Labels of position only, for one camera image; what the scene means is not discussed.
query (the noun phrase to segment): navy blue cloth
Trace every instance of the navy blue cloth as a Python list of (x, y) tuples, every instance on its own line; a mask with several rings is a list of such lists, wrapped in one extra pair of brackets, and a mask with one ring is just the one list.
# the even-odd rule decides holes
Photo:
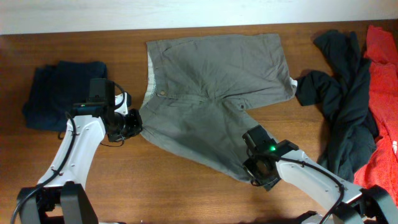
[(74, 103), (84, 102), (92, 78), (107, 78), (103, 62), (59, 62), (35, 71), (29, 100), (22, 112), (28, 128), (64, 131), (65, 112)]

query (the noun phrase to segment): clothing label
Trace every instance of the clothing label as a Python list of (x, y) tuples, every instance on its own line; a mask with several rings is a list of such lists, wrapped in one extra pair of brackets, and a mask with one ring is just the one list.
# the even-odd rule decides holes
[(392, 150), (394, 150), (394, 154), (397, 154), (397, 141), (392, 142)]

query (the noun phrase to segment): white background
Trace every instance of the white background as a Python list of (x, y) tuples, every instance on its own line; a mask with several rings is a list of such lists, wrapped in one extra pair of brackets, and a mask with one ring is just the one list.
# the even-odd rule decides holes
[(0, 33), (397, 19), (398, 0), (0, 0)]

